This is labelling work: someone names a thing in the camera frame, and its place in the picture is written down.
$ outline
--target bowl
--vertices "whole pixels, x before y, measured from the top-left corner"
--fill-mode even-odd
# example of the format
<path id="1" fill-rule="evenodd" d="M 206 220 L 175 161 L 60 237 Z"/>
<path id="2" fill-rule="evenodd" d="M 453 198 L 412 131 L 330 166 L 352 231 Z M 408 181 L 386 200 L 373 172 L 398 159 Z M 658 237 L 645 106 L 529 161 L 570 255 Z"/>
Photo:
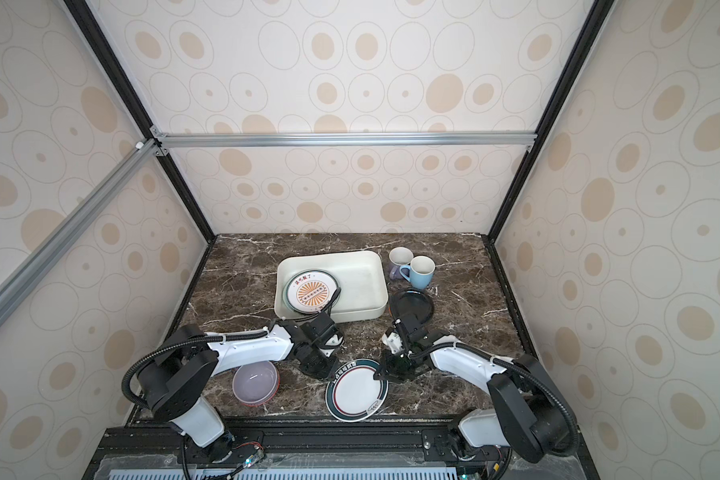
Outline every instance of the bowl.
<path id="1" fill-rule="evenodd" d="M 232 393 L 240 403 L 250 407 L 264 405 L 275 396 L 280 375 L 272 362 L 243 365 L 232 378 Z"/>

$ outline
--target cable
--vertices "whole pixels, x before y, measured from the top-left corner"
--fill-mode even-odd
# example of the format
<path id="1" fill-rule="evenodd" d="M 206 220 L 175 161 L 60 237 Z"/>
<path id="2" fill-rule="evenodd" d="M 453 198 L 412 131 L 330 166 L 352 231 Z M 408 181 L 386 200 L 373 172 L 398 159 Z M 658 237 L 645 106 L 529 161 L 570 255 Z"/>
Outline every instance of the cable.
<path id="1" fill-rule="evenodd" d="M 215 475 L 212 477 L 203 477 L 202 480 L 232 480 L 235 477 L 235 475 L 242 472 L 242 470 L 244 468 L 245 468 L 244 466 L 240 465 L 239 467 L 232 470 L 232 473 L 224 473 L 224 474 Z"/>
<path id="2" fill-rule="evenodd" d="M 394 332 L 398 334 L 398 337 L 400 337 L 400 343 L 402 343 L 403 345 L 403 350 L 406 352 L 410 352 L 411 343 L 408 341 L 408 335 L 405 335 L 405 333 L 402 331 L 401 322 L 399 319 L 394 322 L 392 328 L 394 328 Z"/>
<path id="3" fill-rule="evenodd" d="M 325 312 L 329 316 L 331 315 L 331 310 L 333 309 L 333 304 L 336 303 L 336 300 L 338 300 L 339 293 L 342 292 L 342 288 L 338 287 L 336 288 L 336 291 L 331 295 L 331 299 L 326 303 L 326 305 L 320 309 L 318 312 L 310 313 L 307 316 L 303 316 L 301 318 L 297 318 L 294 321 L 295 322 L 307 322 L 309 320 L 314 320 L 320 315 L 320 313 Z"/>
<path id="4" fill-rule="evenodd" d="M 181 437 L 181 471 L 184 472 L 184 480 L 192 480 L 190 475 L 190 467 L 186 465 L 186 441 L 190 438 L 188 435 Z"/>
<path id="5" fill-rule="evenodd" d="M 549 453 L 558 457 L 568 457 L 576 454 L 576 450 L 578 450 L 579 448 L 579 431 L 576 427 L 576 421 L 574 420 L 573 414 L 570 412 L 570 410 L 568 410 L 568 408 L 566 408 L 562 400 L 557 398 L 557 396 L 551 390 L 549 390 L 549 388 L 545 384 L 543 384 L 541 380 L 533 376 L 530 372 L 528 372 L 528 370 L 521 369 L 511 362 L 496 358 L 489 353 L 486 353 L 480 349 L 476 349 L 473 346 L 467 345 L 466 343 L 462 342 L 438 343 L 437 345 L 432 345 L 431 347 L 423 350 L 420 353 L 411 354 L 408 357 L 412 360 L 417 360 L 419 358 L 429 355 L 436 350 L 451 347 L 467 350 L 468 352 L 473 353 L 482 359 L 486 359 L 495 365 L 501 366 L 511 372 L 517 373 L 519 376 L 527 379 L 528 382 L 531 383 L 533 386 L 541 390 L 541 392 L 544 394 L 544 396 L 547 397 L 550 403 L 555 408 L 557 408 L 557 410 L 560 411 L 560 414 L 563 416 L 563 420 L 565 420 L 565 425 L 568 427 L 568 445 L 565 448 L 550 448 Z"/>
<path id="6" fill-rule="evenodd" d="M 137 394 L 134 393 L 133 390 L 130 389 L 130 380 L 134 378 L 134 375 L 136 372 L 138 372 L 142 365 L 146 364 L 147 362 L 154 360 L 158 356 L 163 355 L 163 353 L 172 352 L 173 350 L 183 348 L 185 346 L 192 346 L 197 345 L 199 343 L 218 343 L 218 342 L 232 342 L 236 340 L 254 340 L 254 339 L 260 339 L 264 336 L 269 335 L 268 330 L 261 330 L 259 332 L 247 332 L 247 333 L 222 333 L 219 335 L 209 335 L 209 336 L 199 336 L 197 338 L 185 340 L 180 343 L 175 343 L 173 345 L 169 345 L 166 347 L 163 347 L 162 349 L 155 350 L 152 353 L 147 353 L 142 357 L 140 360 L 137 360 L 135 364 L 130 366 L 130 368 L 125 372 L 125 375 L 123 376 L 123 381 L 120 383 L 120 390 L 123 391 L 123 396 L 128 399 L 129 402 L 141 407 L 141 408 L 149 408 L 149 406 L 146 403 L 146 400 L 144 398 L 139 397 Z"/>
<path id="7" fill-rule="evenodd" d="M 503 477 L 509 469 L 510 462 L 512 462 L 512 447 L 507 448 L 507 455 L 499 459 L 499 469 L 489 474 L 488 480 L 499 480 Z"/>
<path id="8" fill-rule="evenodd" d="M 237 447 L 233 447 L 232 450 L 237 450 L 238 448 L 242 448 L 242 447 L 244 447 L 244 446 L 246 446 L 246 445 L 256 446 L 256 447 L 258 447 L 260 450 L 263 450 L 263 449 L 264 449 L 264 447 L 262 447 L 262 444 L 260 444 L 260 443 L 258 443 L 258 442 L 245 442 L 245 443 L 241 443 L 241 444 L 238 445 Z"/>

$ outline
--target plate with orange sunburst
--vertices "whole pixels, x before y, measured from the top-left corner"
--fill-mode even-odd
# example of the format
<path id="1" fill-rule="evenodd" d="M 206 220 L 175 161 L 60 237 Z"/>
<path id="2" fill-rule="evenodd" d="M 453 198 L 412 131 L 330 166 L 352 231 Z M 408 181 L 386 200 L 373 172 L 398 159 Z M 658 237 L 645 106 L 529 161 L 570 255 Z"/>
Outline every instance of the plate with orange sunburst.
<path id="1" fill-rule="evenodd" d="M 328 272 L 308 270 L 291 278 L 284 297 L 295 312 L 314 313 L 328 303 L 337 288 L 336 279 Z"/>

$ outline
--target black plate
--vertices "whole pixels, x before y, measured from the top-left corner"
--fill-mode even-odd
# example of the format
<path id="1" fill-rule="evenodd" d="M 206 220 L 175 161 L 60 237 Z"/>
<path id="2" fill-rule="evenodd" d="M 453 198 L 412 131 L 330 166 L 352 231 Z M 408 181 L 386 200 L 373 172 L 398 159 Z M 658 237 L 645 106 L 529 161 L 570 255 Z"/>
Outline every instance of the black plate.
<path id="1" fill-rule="evenodd" d="M 426 323 L 434 314 L 434 302 L 421 290 L 406 288 L 389 297 L 389 312 L 393 319 L 401 318 L 404 313 L 413 313 L 419 322 Z"/>

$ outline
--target white plastic tray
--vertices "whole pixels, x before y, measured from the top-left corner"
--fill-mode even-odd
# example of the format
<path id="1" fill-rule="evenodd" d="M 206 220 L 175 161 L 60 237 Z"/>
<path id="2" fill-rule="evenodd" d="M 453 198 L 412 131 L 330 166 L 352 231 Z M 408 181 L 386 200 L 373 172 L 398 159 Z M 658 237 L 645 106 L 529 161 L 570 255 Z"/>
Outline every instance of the white plastic tray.
<path id="1" fill-rule="evenodd" d="M 387 284 L 382 259 L 374 252 L 346 252 L 310 256 L 292 256 L 277 266 L 275 314 L 295 319 L 294 312 L 282 299 L 286 283 L 305 270 L 324 270 L 333 275 L 342 288 L 331 318 L 336 323 L 356 322 L 379 318 L 387 305 Z"/>

